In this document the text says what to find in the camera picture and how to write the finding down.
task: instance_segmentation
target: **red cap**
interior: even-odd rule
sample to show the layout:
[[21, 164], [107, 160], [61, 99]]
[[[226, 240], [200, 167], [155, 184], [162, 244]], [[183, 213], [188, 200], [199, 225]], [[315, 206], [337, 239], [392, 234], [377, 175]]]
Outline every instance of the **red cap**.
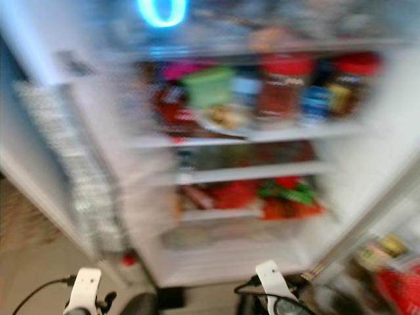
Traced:
[[268, 54], [262, 58], [262, 68], [272, 74], [305, 75], [314, 69], [309, 54]]
[[136, 260], [135, 257], [133, 257], [131, 255], [126, 255], [126, 256], [123, 257], [121, 262], [123, 263], [124, 266], [132, 266], [132, 265], [137, 263], [137, 260]]
[[360, 52], [358, 54], [346, 54], [335, 60], [338, 70], [350, 74], [372, 75], [382, 65], [379, 55], [373, 52]]

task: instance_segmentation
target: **open refrigerator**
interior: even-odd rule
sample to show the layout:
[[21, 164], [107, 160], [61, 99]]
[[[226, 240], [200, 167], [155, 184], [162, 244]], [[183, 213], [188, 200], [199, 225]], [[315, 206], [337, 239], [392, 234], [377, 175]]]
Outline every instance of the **open refrigerator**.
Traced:
[[[33, 84], [70, 86], [72, 106], [94, 142], [95, 156], [111, 174], [116, 212], [130, 246], [158, 287], [243, 280], [268, 259], [283, 274], [307, 272], [313, 278], [338, 258], [346, 248], [337, 246], [361, 232], [361, 222], [416, 165], [419, 5], [410, 0], [313, 1], [315, 7], [308, 9], [306, 1], [167, 2], [171, 6], [140, 0], [2, 1], [1, 33]], [[326, 7], [331, 12], [323, 16]], [[352, 18], [338, 23], [337, 16], [350, 7]], [[255, 39], [255, 32], [264, 33]], [[150, 72], [162, 65], [187, 60], [191, 66], [195, 60], [206, 69], [220, 66], [221, 73], [240, 67], [255, 73], [260, 54], [304, 52], [314, 61], [361, 51], [376, 52], [384, 66], [370, 96], [343, 119], [249, 127], [246, 135], [210, 138], [168, 136], [156, 119], [151, 99], [159, 87]], [[206, 98], [220, 94], [206, 92]], [[66, 177], [59, 167], [49, 167], [48, 150], [36, 145], [14, 105], [2, 111], [8, 126], [2, 122], [3, 172], [85, 252], [108, 270], [116, 269], [80, 237], [68, 211]], [[260, 147], [277, 152], [285, 144], [304, 157], [285, 159], [286, 152], [264, 163], [234, 163]], [[226, 153], [218, 167], [211, 162], [221, 152]], [[201, 164], [188, 163], [198, 156]], [[179, 187], [291, 176], [316, 187], [322, 213], [261, 220], [261, 205], [254, 204], [175, 211]]]

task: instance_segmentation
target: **jar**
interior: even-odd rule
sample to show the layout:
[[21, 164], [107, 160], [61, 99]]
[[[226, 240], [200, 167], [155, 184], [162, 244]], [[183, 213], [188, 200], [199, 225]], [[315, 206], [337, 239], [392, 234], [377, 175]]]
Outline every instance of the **jar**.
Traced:
[[347, 54], [335, 59], [336, 73], [327, 88], [332, 92], [331, 116], [352, 114], [371, 86], [372, 77], [379, 71], [382, 61], [372, 52]]
[[301, 91], [313, 68], [308, 54], [270, 54], [262, 58], [263, 82], [255, 113], [261, 127], [296, 120]]

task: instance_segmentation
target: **refrigerator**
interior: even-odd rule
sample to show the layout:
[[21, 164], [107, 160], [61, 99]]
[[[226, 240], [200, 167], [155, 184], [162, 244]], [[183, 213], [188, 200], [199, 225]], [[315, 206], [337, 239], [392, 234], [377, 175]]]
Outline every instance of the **refrigerator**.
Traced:
[[[2, 172], [121, 284], [129, 280], [115, 256], [128, 248], [161, 288], [244, 280], [268, 259], [283, 274], [314, 279], [367, 231], [376, 233], [380, 218], [392, 230], [410, 217], [412, 209], [390, 204], [419, 201], [420, 8], [410, 0], [305, 5], [1, 1], [1, 36], [18, 64], [2, 66]], [[323, 7], [331, 12], [323, 16]], [[337, 26], [328, 18], [340, 10], [353, 18]], [[268, 35], [257, 33], [255, 43], [254, 32], [265, 28]], [[251, 128], [245, 138], [173, 138], [161, 131], [150, 101], [150, 67], [186, 58], [246, 68], [260, 54], [305, 52], [319, 60], [365, 51], [379, 54], [383, 69], [345, 119]], [[30, 86], [16, 84], [25, 79]], [[62, 141], [67, 136], [71, 143]], [[227, 147], [293, 141], [308, 141], [311, 158], [220, 169], [210, 163]], [[180, 165], [190, 151], [208, 163]], [[176, 211], [180, 187], [292, 175], [317, 187], [321, 215], [261, 220], [252, 207]], [[417, 192], [405, 189], [408, 182]]]

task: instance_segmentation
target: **tiled floor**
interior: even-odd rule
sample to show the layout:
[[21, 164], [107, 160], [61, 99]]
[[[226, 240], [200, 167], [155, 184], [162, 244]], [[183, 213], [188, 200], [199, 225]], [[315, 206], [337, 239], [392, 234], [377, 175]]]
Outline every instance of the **tiled floor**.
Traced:
[[[23, 251], [9, 251], [0, 255], [0, 314], [9, 315], [17, 304], [39, 285], [73, 274], [82, 266], [93, 266], [84, 254], [77, 250], [64, 236], [56, 241]], [[236, 283], [198, 287], [187, 291], [188, 306], [168, 310], [164, 315], [231, 315], [235, 314], [237, 298], [233, 293]], [[125, 303], [143, 287], [119, 289], [102, 274], [98, 297], [117, 291], [117, 299], [110, 315], [118, 314]], [[21, 309], [20, 315], [62, 314], [70, 297], [70, 288], [56, 284], [34, 296]]]

